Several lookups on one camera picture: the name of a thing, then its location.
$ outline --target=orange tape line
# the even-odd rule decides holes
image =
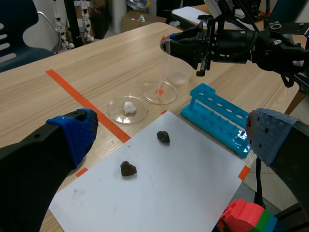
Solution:
[[[76,174],[76,176],[77,176],[77,177],[80,177],[82,174],[84,174],[84,173],[87,172],[87,171],[88,171],[87,168],[83,168],[83,169],[81,169],[81,170]]]
[[[68,82],[66,82],[54,70],[47,70],[46,73],[53,78],[67,93],[69,93],[83,108],[92,109],[98,115],[98,120],[103,124],[111,133],[113,133],[121,142],[125,143],[131,137],[128,136],[122,129],[106,117],[98,108],[96,108],[90,101],[88,101],[82,94],[74,89]]]
[[[238,176],[239,179],[243,181],[246,178],[249,171],[250,171],[250,168],[245,165],[243,169],[241,170],[241,172],[239,173],[239,176]]]

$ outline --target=white cotton ball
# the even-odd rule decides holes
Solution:
[[[136,106],[132,102],[130,102],[130,101],[125,102],[125,104],[124,104],[125,115],[133,114],[136,111],[137,111]]]

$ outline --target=textured gripper pad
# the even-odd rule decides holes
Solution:
[[[299,119],[268,110],[256,109],[249,113],[246,132],[253,152],[269,166]]]

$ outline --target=green lego block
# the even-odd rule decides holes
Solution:
[[[249,230],[248,232],[263,232],[271,216],[272,214],[270,212],[264,210],[255,228]]]

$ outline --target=petri dish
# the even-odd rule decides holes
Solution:
[[[137,108],[136,112],[133,114],[125,114],[124,104],[125,102],[132,102]],[[127,95],[113,99],[108,102],[107,112],[109,117],[122,124],[132,124],[142,121],[148,112],[148,108],[145,102],[141,99]]]
[[[169,104],[176,100],[177,89],[168,82],[163,81],[158,92],[158,81],[147,82],[141,88],[144,98],[154,104]]]

